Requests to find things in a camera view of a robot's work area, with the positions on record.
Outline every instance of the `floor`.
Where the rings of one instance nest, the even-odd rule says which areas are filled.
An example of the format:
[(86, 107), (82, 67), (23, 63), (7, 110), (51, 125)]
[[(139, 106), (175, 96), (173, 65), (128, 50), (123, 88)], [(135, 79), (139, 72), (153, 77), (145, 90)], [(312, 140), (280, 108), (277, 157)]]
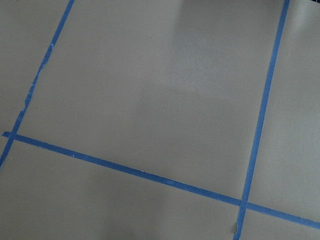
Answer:
[(320, 4), (0, 11), (1, 239), (320, 239)]

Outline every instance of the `gray floor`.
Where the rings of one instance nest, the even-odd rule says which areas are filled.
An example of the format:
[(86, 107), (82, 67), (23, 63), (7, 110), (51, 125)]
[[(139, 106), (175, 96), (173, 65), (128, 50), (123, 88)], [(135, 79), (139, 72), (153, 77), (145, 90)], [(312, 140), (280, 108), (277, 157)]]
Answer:
[[(24, 108), (67, 4), (0, 3), (1, 133)], [(282, 7), (76, 0), (18, 134), (240, 200)], [(316, 222), (319, 13), (290, 2), (249, 198)], [(0, 193), (6, 240), (232, 240), (239, 211), (19, 141)], [(241, 239), (318, 240), (320, 230), (247, 210)]]

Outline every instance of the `wrinkled blue tape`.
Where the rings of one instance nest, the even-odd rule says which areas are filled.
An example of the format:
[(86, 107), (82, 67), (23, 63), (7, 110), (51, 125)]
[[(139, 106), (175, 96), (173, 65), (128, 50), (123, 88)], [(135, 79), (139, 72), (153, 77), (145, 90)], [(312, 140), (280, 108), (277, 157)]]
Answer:
[(5, 145), (4, 149), (3, 149), (2, 155), (0, 157), (0, 168), (3, 165), (6, 157), (8, 156), (8, 153), (10, 151), (12, 143), (14, 142), (15, 136), (16, 136), (19, 128), (20, 128), (21, 122), (22, 122), (22, 120), (23, 120), (23, 118), (24, 118), (24, 116), (26, 114), (26, 111), (27, 111), (27, 109), (29, 107), (29, 104), (31, 102), (32, 96), (33, 96), (35, 88), (36, 88), (36, 84), (37, 84), (40, 72), (45, 67), (46, 63), (48, 62), (48, 60), (50, 58), (51, 52), (52, 52), (54, 46), (57, 43), (59, 35), (60, 35), (64, 25), (65, 25), (65, 22), (67, 20), (67, 17), (68, 17), (68, 15), (70, 13), (70, 10), (71, 10), (73, 4), (74, 4), (74, 0), (69, 0), (68, 5), (66, 6), (65, 11), (64, 11), (64, 13), (62, 15), (62, 18), (61, 18), (61, 20), (59, 22), (59, 25), (58, 25), (57, 29), (55, 30), (55, 33), (54, 33), (53, 38), (52, 38), (52, 40), (50, 42), (50, 45), (49, 45), (49, 47), (48, 47), (48, 49), (47, 49), (47, 51), (46, 51), (46, 53), (44, 55), (44, 58), (43, 58), (43, 60), (42, 60), (42, 62), (40, 64), (40, 67), (39, 67), (39, 69), (38, 69), (38, 71), (37, 71), (37, 73), (36, 73), (36, 75), (34, 77), (34, 80), (33, 80), (32, 84), (31, 84), (29, 92), (28, 92), (28, 94), (27, 94), (27, 96), (26, 96), (26, 98), (24, 100), (24, 109), (20, 111), (20, 113), (19, 113), (19, 115), (18, 115), (18, 117), (17, 117), (17, 119), (16, 119), (16, 121), (14, 123), (14, 126), (12, 128), (11, 134), (10, 134), (10, 136), (9, 136), (7, 142), (6, 142), (6, 145)]
[[(10, 132), (4, 132), (2, 134), (2, 136), (4, 137), (9, 137), (11, 134)], [(39, 147), (42, 149), (46, 149), (58, 154), (63, 154), (72, 158), (76, 158), (76, 159), (80, 159), (89, 163), (93, 163), (93, 164), (97, 164), (106, 168), (110, 168), (110, 169), (114, 169), (116, 171), (120, 171), (126, 174), (130, 174), (130, 175), (134, 175), (143, 179), (147, 179), (147, 180), (151, 180), (160, 184), (164, 184), (164, 185), (168, 185), (177, 189), (181, 189), (184, 191), (188, 191), (194, 194), (198, 194), (204, 197), (208, 197), (211, 199), (215, 199), (224, 203), (228, 203), (228, 204), (232, 204), (235, 206), (240, 206), (241, 204), (241, 200), (240, 199), (236, 199), (233, 197), (229, 197), (226, 195), (222, 195), (213, 191), (209, 191), (209, 190), (205, 190), (199, 187), (195, 187), (192, 185), (188, 185), (182, 182), (178, 182), (169, 178), (165, 178), (162, 176), (157, 176), (148, 172), (144, 172), (144, 171), (140, 171), (134, 168), (130, 168), (127, 166), (123, 166), (114, 162), (110, 162), (110, 161), (106, 161), (97, 157), (93, 157), (93, 156), (89, 156), (80, 152), (76, 152), (76, 151), (72, 151), (63, 147), (59, 147), (59, 146), (55, 146), (52, 144), (48, 144), (46, 142), (43, 141), (39, 141), (39, 140), (35, 140), (29, 137), (25, 137), (25, 136), (21, 136), (21, 135), (16, 135), (15, 136), (15, 140), (19, 141), (19, 142), (23, 142), (26, 144), (30, 144), (33, 145), (35, 147)], [(280, 218), (280, 219), (284, 219), (293, 223), (297, 223), (297, 224), (301, 224), (301, 225), (305, 225), (307, 227), (310, 228), (315, 228), (315, 229), (319, 229), (320, 230), (320, 222), (316, 222), (316, 221), (312, 221), (303, 217), (299, 217), (299, 216), (295, 216), (295, 215), (291, 215), (282, 211), (278, 211), (278, 210), (274, 210), (271, 208), (267, 208), (264, 206), (260, 206), (260, 205), (256, 205), (253, 203), (248, 202), (247, 204), (247, 209), (262, 213), (262, 214), (266, 214), (266, 215), (270, 215), (276, 218)]]
[(244, 219), (245, 219), (245, 215), (246, 215), (246, 209), (248, 207), (247, 206), (248, 199), (249, 199), (252, 179), (253, 179), (253, 175), (254, 175), (261, 134), (262, 134), (263, 125), (264, 125), (265, 116), (266, 116), (266, 110), (267, 110), (267, 104), (268, 104), (268, 99), (269, 99), (272, 78), (273, 78), (274, 71), (275, 71), (277, 56), (278, 56), (279, 47), (280, 47), (281, 36), (282, 36), (283, 30), (284, 30), (289, 4), (290, 4), (290, 0), (284, 0), (278, 28), (277, 28), (276, 35), (275, 35), (273, 50), (272, 50), (269, 68), (268, 68), (268, 72), (266, 75), (264, 90), (263, 90), (263, 94), (262, 94), (259, 116), (258, 116), (258, 120), (257, 120), (257, 124), (256, 124), (254, 138), (253, 138), (250, 160), (249, 160), (248, 169), (247, 169), (246, 176), (245, 176), (241, 204), (240, 204), (237, 222), (236, 222), (236, 224), (237, 224), (236, 233), (234, 234), (233, 240), (239, 240), (241, 237), (241, 232), (242, 232)]

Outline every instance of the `blue tape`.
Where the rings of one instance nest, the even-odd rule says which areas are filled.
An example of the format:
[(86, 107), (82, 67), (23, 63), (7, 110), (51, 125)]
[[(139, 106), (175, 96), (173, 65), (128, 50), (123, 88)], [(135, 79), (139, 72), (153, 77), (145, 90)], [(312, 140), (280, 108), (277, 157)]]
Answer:
[(262, 94), (259, 116), (258, 116), (258, 120), (257, 120), (257, 124), (256, 124), (254, 138), (253, 138), (250, 160), (249, 160), (248, 169), (247, 169), (246, 176), (245, 176), (241, 204), (239, 207), (239, 212), (238, 212), (238, 217), (237, 217), (237, 222), (236, 222), (237, 229), (236, 229), (236, 233), (234, 234), (233, 240), (239, 240), (241, 237), (241, 232), (242, 232), (244, 219), (245, 219), (245, 215), (246, 215), (246, 208), (248, 205), (248, 199), (249, 199), (252, 179), (253, 179), (253, 175), (254, 175), (254, 170), (255, 170), (255, 165), (256, 165), (256, 160), (257, 160), (257, 155), (258, 155), (258, 150), (259, 150), (261, 134), (262, 134), (263, 125), (264, 125), (264, 121), (265, 121), (265, 115), (266, 115), (266, 110), (267, 110), (267, 104), (268, 104), (268, 99), (269, 99), (272, 78), (273, 78), (274, 71), (275, 71), (281, 36), (282, 36), (284, 26), (285, 26), (289, 3), (290, 3), (290, 0), (284, 0), (278, 28), (276, 31), (276, 36), (275, 36), (275, 40), (274, 40), (274, 44), (273, 44), (273, 50), (272, 50), (269, 68), (268, 68), (268, 72), (266, 75), (264, 90), (263, 90), (263, 94)]
[[(4, 137), (9, 137), (11, 136), (10, 132), (4, 132), (2, 134), (2, 136)], [(26, 144), (30, 144), (36, 147), (40, 147), (46, 150), (50, 150), (59, 154), (63, 154), (66, 156), (70, 156), (76, 159), (80, 159), (89, 163), (93, 163), (93, 164), (97, 164), (109, 169), (113, 169), (113, 170), (117, 170), (126, 174), (130, 174), (130, 175), (134, 175), (143, 179), (148, 179), (157, 183), (161, 183), (164, 185), (168, 185), (177, 189), (181, 189), (184, 191), (188, 191), (194, 194), (198, 194), (198, 195), (202, 195), (211, 199), (215, 199), (224, 203), (228, 203), (228, 204), (232, 204), (232, 205), (236, 205), (239, 206), (240, 205), (240, 200), (230, 197), (230, 196), (225, 196), (213, 191), (209, 191), (209, 190), (205, 190), (199, 187), (195, 187), (195, 186), (191, 186), (182, 182), (178, 182), (169, 178), (165, 178), (162, 176), (157, 176), (148, 172), (144, 172), (144, 171), (140, 171), (131, 167), (127, 167), (127, 166), (123, 166), (111, 161), (107, 161), (107, 160), (103, 160), (97, 157), (93, 157), (93, 156), (89, 156), (80, 152), (76, 152), (76, 151), (72, 151), (63, 147), (59, 147), (59, 146), (55, 146), (55, 145), (51, 145), (48, 144), (46, 142), (43, 141), (38, 141), (29, 137), (25, 137), (25, 136), (21, 136), (16, 134), (15, 135), (15, 140), (26, 143)]]
[(7, 142), (6, 142), (6, 145), (5, 145), (4, 149), (3, 149), (2, 155), (0, 157), (0, 168), (3, 165), (6, 157), (8, 156), (8, 153), (10, 151), (12, 143), (14, 142), (15, 136), (16, 136), (16, 134), (17, 134), (17, 132), (19, 130), (19, 127), (21, 125), (21, 122), (22, 122), (22, 120), (23, 120), (23, 118), (24, 118), (24, 116), (26, 114), (26, 111), (27, 111), (28, 106), (29, 106), (29, 104), (31, 102), (33, 93), (35, 91), (36, 84), (37, 84), (40, 72), (45, 67), (46, 63), (48, 62), (48, 60), (50, 58), (51, 52), (52, 52), (54, 46), (57, 43), (59, 35), (60, 35), (61, 31), (62, 31), (62, 28), (65, 25), (65, 22), (67, 20), (67, 17), (68, 17), (68, 15), (70, 13), (70, 10), (71, 10), (73, 4), (74, 4), (74, 0), (69, 0), (68, 5), (66, 6), (65, 11), (64, 11), (64, 13), (62, 15), (62, 18), (61, 18), (61, 20), (59, 22), (59, 25), (58, 25), (57, 29), (55, 30), (55, 33), (54, 33), (53, 38), (52, 38), (52, 40), (50, 42), (50, 45), (49, 45), (49, 47), (48, 47), (48, 49), (47, 49), (47, 51), (46, 51), (46, 53), (44, 55), (44, 58), (43, 58), (43, 60), (42, 60), (42, 62), (40, 64), (40, 67), (39, 67), (39, 69), (38, 69), (38, 71), (37, 71), (37, 73), (36, 73), (36, 75), (34, 77), (34, 80), (33, 80), (32, 84), (31, 84), (29, 92), (28, 92), (28, 94), (27, 94), (27, 96), (26, 96), (26, 98), (24, 100), (24, 109), (20, 111), (20, 113), (19, 113), (19, 115), (18, 115), (18, 117), (17, 117), (17, 119), (16, 119), (16, 121), (14, 123), (14, 126), (12, 128), (11, 134), (10, 134), (10, 136), (9, 136)]
[[(11, 133), (7, 132), (7, 131), (2, 134), (2, 136), (7, 137), (7, 138), (10, 135), (11, 135)], [(93, 157), (93, 156), (89, 156), (89, 155), (86, 155), (86, 154), (83, 154), (83, 153), (79, 153), (79, 152), (76, 152), (76, 151), (68, 150), (66, 148), (55, 146), (55, 145), (52, 145), (52, 144), (48, 144), (46, 142), (39, 141), (39, 140), (36, 140), (36, 139), (32, 139), (32, 138), (29, 138), (29, 137), (21, 136), (21, 135), (18, 135), (18, 134), (15, 137), (16, 137), (15, 140), (17, 140), (19, 142), (30, 144), (30, 145), (33, 145), (35, 147), (43, 148), (43, 149), (46, 149), (46, 150), (49, 150), (49, 151), (52, 151), (52, 152), (55, 152), (55, 153), (63, 154), (63, 155), (66, 155), (66, 156), (69, 156), (69, 157), (72, 157), (72, 158), (77, 158), (77, 159), (80, 159), (80, 160), (83, 160), (83, 161), (86, 161), (86, 162), (89, 162), (89, 163), (93, 163), (93, 164), (97, 164), (97, 165), (100, 165), (100, 166), (103, 166), (103, 167), (114, 169), (114, 170), (117, 170), (117, 171), (120, 171), (120, 172), (123, 172), (123, 173), (134, 175), (134, 176), (137, 176), (137, 177), (140, 177), (140, 178), (144, 178), (144, 179), (147, 179), (147, 180), (151, 180), (151, 181), (154, 181), (154, 182), (157, 182), (157, 183), (160, 183), (160, 184), (168, 185), (168, 186), (171, 186), (171, 187), (174, 187), (174, 188), (177, 188), (177, 189), (181, 189), (181, 190), (188, 191), (188, 192), (191, 192), (191, 193), (194, 193), (194, 194), (205, 196), (205, 197), (208, 197), (208, 198), (211, 198), (211, 199), (215, 199), (215, 200), (218, 200), (218, 201), (221, 201), (221, 202), (224, 202), (224, 203), (232, 204), (232, 205), (235, 205), (235, 206), (240, 206), (240, 204), (241, 204), (241, 200), (233, 198), (233, 197), (229, 197), (229, 196), (222, 195), (222, 194), (219, 194), (219, 193), (216, 193), (216, 192), (212, 192), (212, 191), (208, 191), (208, 190), (205, 190), (205, 189), (202, 189), (202, 188), (198, 188), (198, 187), (195, 187), (195, 186), (184, 184), (184, 183), (181, 183), (181, 182), (178, 182), (178, 181), (175, 181), (175, 180), (171, 180), (171, 179), (168, 179), (168, 178), (165, 178), (165, 177), (162, 177), (162, 176), (157, 176), (157, 175), (154, 175), (154, 174), (151, 174), (151, 173), (147, 173), (147, 172), (143, 172), (143, 171), (140, 171), (140, 170), (136, 170), (134, 168), (130, 168), (130, 167), (123, 166), (123, 165), (120, 165), (120, 164), (117, 164), (117, 163), (113, 163), (113, 162), (110, 162), (110, 161), (102, 160), (102, 159), (99, 159), (99, 158), (96, 158), (96, 157)], [(282, 212), (282, 211), (274, 210), (274, 209), (267, 208), (267, 207), (264, 207), (264, 206), (260, 206), (260, 205), (257, 205), (257, 204), (253, 204), (253, 203), (250, 203), (250, 202), (247, 203), (247, 209), (250, 209), (252, 211), (256, 211), (256, 212), (259, 212), (259, 213), (262, 213), (262, 214), (270, 215), (270, 216), (273, 216), (273, 217), (276, 217), (276, 218), (284, 219), (284, 220), (287, 220), (287, 221), (290, 221), (290, 222), (293, 222), (293, 223), (296, 223), (296, 224), (305, 225), (305, 226), (308, 226), (310, 228), (314, 228), (314, 229), (319, 229), (320, 230), (320, 222), (312, 221), (312, 220), (309, 220), (309, 219), (306, 219), (306, 218), (303, 218), (303, 217), (295, 216), (295, 215), (292, 215), (292, 214), (288, 214), (288, 213), (285, 213), (285, 212)]]
[(256, 205), (250, 202), (247, 205), (247, 209), (320, 230), (320, 222), (312, 221), (303, 217), (291, 215), (282, 211)]

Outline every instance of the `blue grid line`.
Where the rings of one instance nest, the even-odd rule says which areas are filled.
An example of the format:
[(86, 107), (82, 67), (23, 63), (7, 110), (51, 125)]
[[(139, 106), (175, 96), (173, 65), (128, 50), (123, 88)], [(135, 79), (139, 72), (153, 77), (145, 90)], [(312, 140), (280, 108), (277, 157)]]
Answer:
[[(11, 133), (7, 132), (7, 131), (2, 134), (2, 136), (7, 137), (7, 138), (10, 135), (11, 135)], [(22, 142), (22, 143), (25, 143), (25, 144), (29, 144), (29, 145), (38, 147), (38, 148), (49, 150), (49, 151), (52, 151), (52, 152), (55, 152), (58, 154), (62, 154), (62, 155), (69, 156), (69, 157), (72, 157), (75, 159), (83, 160), (83, 161), (86, 161), (89, 163), (100, 165), (100, 166), (103, 166), (103, 167), (106, 167), (109, 169), (113, 169), (116, 171), (120, 171), (120, 172), (123, 172), (126, 174), (134, 175), (139, 178), (147, 179), (147, 180), (154, 181), (154, 182), (157, 182), (160, 184), (164, 184), (164, 185), (171, 186), (171, 187), (174, 187), (177, 189), (181, 189), (181, 190), (184, 190), (187, 192), (191, 192), (191, 193), (194, 193), (197, 195), (201, 195), (201, 196), (204, 196), (207, 198), (215, 199), (215, 200), (227, 203), (227, 204), (232, 204), (235, 206), (241, 205), (241, 200), (237, 199), (237, 198), (233, 198), (233, 197), (226, 196), (226, 195), (223, 195), (223, 194), (220, 194), (217, 192), (202, 189), (202, 188), (199, 188), (196, 186), (188, 185), (188, 184), (178, 182), (178, 181), (166, 178), (166, 177), (162, 177), (162, 176), (158, 176), (158, 175), (144, 172), (141, 170), (137, 170), (137, 169), (127, 167), (124, 165), (120, 165), (120, 164), (117, 164), (114, 162), (106, 161), (106, 160), (103, 160), (103, 159), (100, 159), (97, 157), (86, 155), (84, 153), (80, 153), (77, 151), (72, 151), (72, 150), (69, 150), (69, 149), (66, 149), (63, 147), (52, 145), (52, 144), (49, 144), (49, 143), (46, 143), (43, 141), (39, 141), (36, 139), (32, 139), (32, 138), (29, 138), (26, 136), (22, 136), (22, 135), (17, 134), (15, 136), (15, 140)], [(273, 216), (276, 218), (280, 218), (280, 219), (283, 219), (286, 221), (290, 221), (290, 222), (293, 222), (296, 224), (305, 225), (307, 227), (320, 230), (320, 222), (316, 222), (316, 221), (313, 221), (313, 220), (310, 220), (307, 218), (295, 216), (292, 214), (288, 214), (288, 213), (285, 213), (282, 211), (278, 211), (278, 210), (271, 209), (268, 207), (260, 206), (260, 205), (250, 203), (250, 202), (248, 202), (248, 204), (247, 204), (247, 209), (250, 209), (250, 210), (258, 212), (258, 213), (270, 215), (270, 216)]]
[(257, 156), (258, 156), (261, 134), (262, 134), (266, 111), (267, 111), (267, 104), (268, 104), (268, 99), (269, 99), (272, 78), (273, 78), (274, 71), (275, 71), (277, 56), (278, 56), (279, 47), (280, 47), (281, 36), (282, 36), (283, 30), (284, 30), (289, 4), (290, 4), (290, 0), (284, 0), (278, 28), (277, 28), (276, 35), (275, 35), (275, 40), (274, 40), (274, 44), (273, 44), (269, 68), (267, 71), (265, 85), (264, 85), (262, 99), (261, 99), (259, 116), (258, 116), (256, 128), (255, 128), (253, 144), (252, 144), (252, 149), (251, 149), (251, 154), (250, 154), (250, 160), (249, 160), (248, 169), (247, 169), (246, 176), (245, 176), (241, 204), (239, 207), (238, 217), (237, 217), (237, 221), (236, 221), (237, 228), (236, 228), (236, 232), (234, 234), (233, 240), (239, 240), (241, 237), (241, 232), (242, 232), (242, 228), (243, 228), (243, 224), (244, 224), (244, 220), (245, 220), (245, 215), (246, 215), (246, 209), (247, 209), (248, 200), (249, 200), (251, 184), (252, 184), (252, 180), (253, 180), (253, 176), (254, 176), (256, 160), (257, 160)]
[(51, 42), (49, 44), (49, 47), (48, 47), (48, 49), (47, 49), (47, 51), (46, 51), (46, 53), (45, 53), (45, 55), (43, 57), (43, 60), (42, 60), (42, 62), (40, 64), (40, 67), (39, 67), (39, 69), (38, 69), (38, 71), (37, 71), (37, 73), (36, 73), (36, 75), (35, 75), (35, 77), (33, 79), (33, 82), (31, 84), (29, 92), (28, 92), (28, 94), (27, 94), (27, 96), (26, 96), (26, 98), (24, 100), (24, 109), (20, 111), (17, 119), (15, 120), (15, 123), (14, 123), (14, 126), (12, 128), (11, 134), (10, 134), (8, 140), (6, 141), (5, 147), (4, 147), (3, 152), (1, 154), (1, 157), (0, 157), (0, 168), (3, 165), (4, 161), (6, 160), (6, 157), (7, 157), (8, 153), (9, 153), (9, 151), (11, 149), (12, 143), (13, 143), (13, 141), (15, 139), (15, 136), (17, 135), (17, 132), (18, 132), (18, 130), (20, 128), (22, 120), (24, 119), (26, 111), (27, 111), (27, 109), (29, 107), (29, 104), (31, 102), (33, 93), (35, 91), (36, 84), (37, 84), (40, 72), (45, 67), (46, 63), (48, 62), (48, 60), (50, 58), (50, 55), (51, 55), (51, 53), (52, 53), (52, 51), (54, 49), (54, 46), (57, 43), (57, 40), (58, 40), (58, 38), (60, 36), (60, 33), (61, 33), (61, 31), (62, 31), (62, 29), (63, 29), (63, 27), (65, 25), (65, 22), (66, 22), (66, 20), (68, 18), (68, 15), (70, 13), (70, 10), (71, 10), (73, 4), (74, 4), (74, 0), (69, 0), (68, 4), (67, 4), (67, 6), (66, 6), (66, 8), (64, 10), (64, 13), (62, 15), (62, 18), (61, 18), (61, 20), (59, 22), (59, 25), (56, 28), (55, 33), (54, 33), (54, 35), (52, 37), (52, 40), (51, 40)]

